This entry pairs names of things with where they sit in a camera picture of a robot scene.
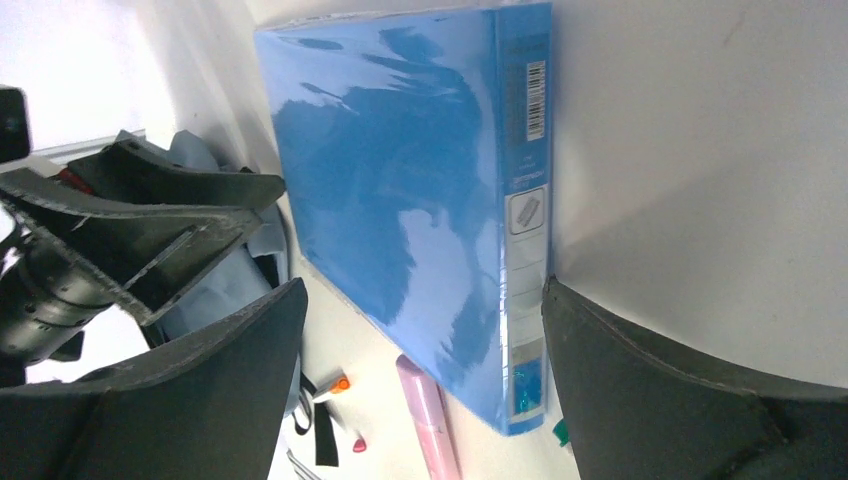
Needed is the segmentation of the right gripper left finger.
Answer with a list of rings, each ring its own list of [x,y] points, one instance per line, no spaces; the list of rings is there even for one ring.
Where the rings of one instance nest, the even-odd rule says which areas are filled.
[[[71,382],[1,392],[5,479],[264,479],[308,294],[293,279],[239,312]]]

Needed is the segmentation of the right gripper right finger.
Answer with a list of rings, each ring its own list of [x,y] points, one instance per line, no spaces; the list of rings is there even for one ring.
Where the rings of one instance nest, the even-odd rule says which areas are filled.
[[[584,479],[843,479],[847,392],[736,365],[550,277],[541,314]]]

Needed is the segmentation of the blue-grey backpack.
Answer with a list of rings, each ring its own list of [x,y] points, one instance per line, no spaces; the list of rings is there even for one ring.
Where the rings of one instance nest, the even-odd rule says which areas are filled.
[[[235,164],[215,156],[200,137],[187,130],[177,132],[167,149],[126,130],[120,131],[117,138],[137,140],[146,149],[181,167],[220,172],[236,170]],[[261,218],[260,228],[244,246],[230,253],[157,321],[156,333],[166,340],[187,335],[223,319],[291,279],[281,213],[276,206],[271,206],[261,213]],[[329,438],[328,447],[317,447],[318,458],[322,466],[336,466],[338,451],[332,423],[327,414],[315,412],[314,392],[314,385],[302,373],[301,357],[296,356],[284,417],[295,419],[297,412],[304,414],[308,424],[295,423],[295,430],[314,431],[321,439]]]

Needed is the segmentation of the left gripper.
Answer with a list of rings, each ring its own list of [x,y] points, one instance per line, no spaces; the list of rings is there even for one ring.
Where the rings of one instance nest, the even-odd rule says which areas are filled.
[[[1,275],[4,369],[78,361],[84,328],[116,303],[157,320],[285,190],[279,176],[180,167],[132,139],[66,169],[89,193],[28,169],[1,177],[2,200],[47,241],[16,229],[2,242],[17,255]]]

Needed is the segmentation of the blue binder folder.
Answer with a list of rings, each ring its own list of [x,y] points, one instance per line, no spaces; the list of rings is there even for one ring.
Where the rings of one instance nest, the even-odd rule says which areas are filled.
[[[254,35],[301,253],[504,435],[547,406],[548,2]]]

